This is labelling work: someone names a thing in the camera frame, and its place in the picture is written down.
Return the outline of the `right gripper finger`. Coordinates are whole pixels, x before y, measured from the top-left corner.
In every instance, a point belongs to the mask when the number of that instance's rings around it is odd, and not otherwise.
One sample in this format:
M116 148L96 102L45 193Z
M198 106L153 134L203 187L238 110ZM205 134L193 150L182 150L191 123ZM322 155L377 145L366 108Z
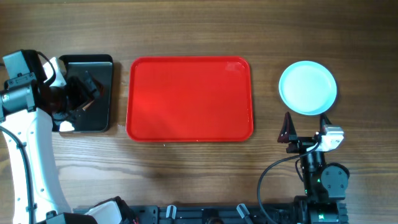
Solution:
M328 119L325 113L320 115L320 129L323 129L325 125L332 125L331 121Z
M289 112L285 113L284 122L280 130L277 142L290 143L297 140L297 133Z

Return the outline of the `green scouring sponge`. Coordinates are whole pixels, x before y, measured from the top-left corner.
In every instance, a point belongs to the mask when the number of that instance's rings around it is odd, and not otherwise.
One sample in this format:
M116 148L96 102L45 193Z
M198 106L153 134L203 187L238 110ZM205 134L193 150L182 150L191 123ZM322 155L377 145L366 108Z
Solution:
M94 101L92 100L92 101L89 101L87 104L85 104L83 107L82 107L82 110L83 111L86 111L90 106L91 106L91 104L93 103Z

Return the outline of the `light blue plate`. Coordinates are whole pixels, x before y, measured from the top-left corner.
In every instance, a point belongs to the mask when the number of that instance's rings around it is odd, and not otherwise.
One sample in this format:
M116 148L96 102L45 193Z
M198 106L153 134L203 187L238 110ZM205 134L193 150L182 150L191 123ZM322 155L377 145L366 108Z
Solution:
M278 90L288 108L306 116L326 112L338 95L332 73L323 65L309 60L289 65L280 76Z

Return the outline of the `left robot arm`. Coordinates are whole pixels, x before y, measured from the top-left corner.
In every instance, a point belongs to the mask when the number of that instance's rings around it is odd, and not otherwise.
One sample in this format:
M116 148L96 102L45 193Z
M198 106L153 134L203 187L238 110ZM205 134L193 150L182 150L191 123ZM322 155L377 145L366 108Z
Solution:
M9 78L1 92L1 132L14 186L14 223L138 223L120 197L74 213L58 178L55 132L108 129L114 63L108 54L47 58L36 50L3 57Z

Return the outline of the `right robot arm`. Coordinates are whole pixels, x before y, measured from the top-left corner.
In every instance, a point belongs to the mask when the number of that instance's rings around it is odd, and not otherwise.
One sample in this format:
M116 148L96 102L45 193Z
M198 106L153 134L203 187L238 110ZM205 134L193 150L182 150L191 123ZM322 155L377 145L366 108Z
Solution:
M320 115L320 131L312 137L299 137L290 113L284 122L277 142L287 143L286 152L298 154L302 180L306 191L296 196L289 209L290 223L349 222L346 197L349 170L336 162L327 163L325 154L335 150L344 140L342 127L333 125L325 114Z

